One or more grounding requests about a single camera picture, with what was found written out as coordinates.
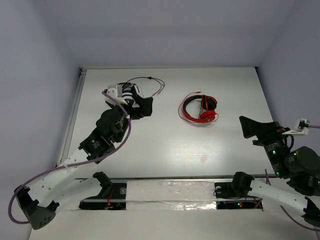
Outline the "red black headphones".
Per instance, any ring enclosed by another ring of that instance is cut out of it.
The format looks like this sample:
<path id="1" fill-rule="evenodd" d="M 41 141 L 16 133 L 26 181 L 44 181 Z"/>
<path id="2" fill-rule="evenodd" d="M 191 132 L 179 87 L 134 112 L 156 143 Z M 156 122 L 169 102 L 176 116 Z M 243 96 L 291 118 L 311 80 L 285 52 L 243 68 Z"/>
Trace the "red black headphones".
<path id="1" fill-rule="evenodd" d="M 198 116 L 194 117 L 187 111 L 187 106 L 192 102 L 199 101 Z M 177 113 L 178 116 L 190 124 L 211 124 L 219 119 L 216 112 L 218 101 L 213 97 L 203 94 L 202 91 L 191 92 L 185 96 L 180 103 Z"/>

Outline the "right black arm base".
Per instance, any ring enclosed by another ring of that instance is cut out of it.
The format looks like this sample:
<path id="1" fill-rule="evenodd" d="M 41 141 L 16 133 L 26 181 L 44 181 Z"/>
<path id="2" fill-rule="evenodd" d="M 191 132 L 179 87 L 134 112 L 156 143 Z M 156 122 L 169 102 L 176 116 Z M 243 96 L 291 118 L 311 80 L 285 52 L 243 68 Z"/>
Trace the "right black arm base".
<path id="1" fill-rule="evenodd" d="M 255 178 L 244 172 L 236 172 L 231 181 L 216 182 L 213 196 L 218 210 L 264 210 L 262 199 L 249 195 Z"/>

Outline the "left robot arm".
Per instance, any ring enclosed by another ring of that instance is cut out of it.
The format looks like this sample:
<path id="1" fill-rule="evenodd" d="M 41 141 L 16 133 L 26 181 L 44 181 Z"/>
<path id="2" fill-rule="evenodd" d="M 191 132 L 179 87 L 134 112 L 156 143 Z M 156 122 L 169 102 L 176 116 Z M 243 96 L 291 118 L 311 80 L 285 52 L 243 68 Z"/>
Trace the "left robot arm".
<path id="1" fill-rule="evenodd" d="M 77 174 L 91 163 L 99 164 L 116 153 L 128 140 L 132 130 L 131 122 L 149 117 L 153 112 L 153 97 L 131 94 L 123 99 L 104 93 L 109 109 L 105 110 L 95 123 L 91 134 L 83 140 L 76 151 L 51 170 L 42 172 L 27 180 L 14 191 L 27 223 L 33 230 L 39 230 L 50 223 L 60 206 L 55 199 L 70 185 Z"/>

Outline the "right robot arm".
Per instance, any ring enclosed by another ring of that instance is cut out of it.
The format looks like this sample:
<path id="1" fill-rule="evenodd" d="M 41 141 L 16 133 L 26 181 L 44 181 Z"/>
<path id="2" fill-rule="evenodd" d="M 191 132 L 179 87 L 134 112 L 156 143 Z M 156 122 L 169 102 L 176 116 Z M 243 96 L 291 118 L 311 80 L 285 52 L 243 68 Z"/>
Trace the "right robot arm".
<path id="1" fill-rule="evenodd" d="M 307 135 L 311 128 L 310 122 L 301 118 L 295 129 L 290 129 L 277 121 L 258 122 L 245 116 L 240 116 L 239 121 L 244 138 L 257 138 L 253 140 L 253 145 L 264 148 L 275 175 L 286 180 L 296 193 L 264 184 L 244 172 L 234 174 L 231 192 L 238 197 L 254 196 L 275 200 L 282 206 L 298 210 L 306 223 L 319 227 L 320 206 L 310 197 L 320 195 L 320 157 L 307 146 L 292 149 L 294 137 Z"/>

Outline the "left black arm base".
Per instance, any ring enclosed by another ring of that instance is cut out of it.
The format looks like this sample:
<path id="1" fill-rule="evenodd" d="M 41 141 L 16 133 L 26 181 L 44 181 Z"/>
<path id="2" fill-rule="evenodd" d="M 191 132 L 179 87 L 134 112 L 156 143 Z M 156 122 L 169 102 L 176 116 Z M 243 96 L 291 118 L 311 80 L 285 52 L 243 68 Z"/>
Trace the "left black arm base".
<path id="1" fill-rule="evenodd" d="M 126 210 L 126 182 L 112 182 L 102 171 L 94 173 L 93 178 L 99 182 L 100 191 L 81 200 L 78 206 L 81 210 Z"/>

